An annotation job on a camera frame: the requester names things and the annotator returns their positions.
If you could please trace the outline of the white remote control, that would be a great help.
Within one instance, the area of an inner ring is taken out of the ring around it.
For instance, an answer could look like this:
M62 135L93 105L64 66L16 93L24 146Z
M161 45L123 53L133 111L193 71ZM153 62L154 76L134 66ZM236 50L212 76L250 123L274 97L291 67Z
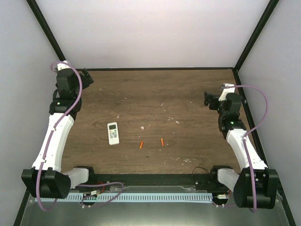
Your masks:
M107 124L108 131L108 141L109 145L119 144L119 130L116 122L111 122Z

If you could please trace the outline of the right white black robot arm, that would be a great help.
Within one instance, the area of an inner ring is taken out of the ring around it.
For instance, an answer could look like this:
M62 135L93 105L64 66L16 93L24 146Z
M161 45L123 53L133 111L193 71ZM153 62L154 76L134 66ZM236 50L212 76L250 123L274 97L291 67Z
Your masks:
M240 208L274 208L278 173L268 168L249 139L240 119L242 97L234 91L223 91L221 95L205 92L204 105L218 112L219 130L234 151L241 169L240 173L236 173L231 168L218 167L217 172L209 177L210 186L215 190L226 186Z

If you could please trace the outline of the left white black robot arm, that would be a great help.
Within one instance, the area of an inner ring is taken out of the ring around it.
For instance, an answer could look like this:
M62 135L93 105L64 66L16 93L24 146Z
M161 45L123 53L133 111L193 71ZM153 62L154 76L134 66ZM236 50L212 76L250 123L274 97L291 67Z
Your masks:
M89 87L93 82L86 69L76 75L71 68L58 68L43 145L31 169L23 170L21 175L33 197L64 199L70 189L78 185L85 190L95 187L92 167L77 166L68 172L61 172L66 140L82 105L81 99L77 98L79 90Z

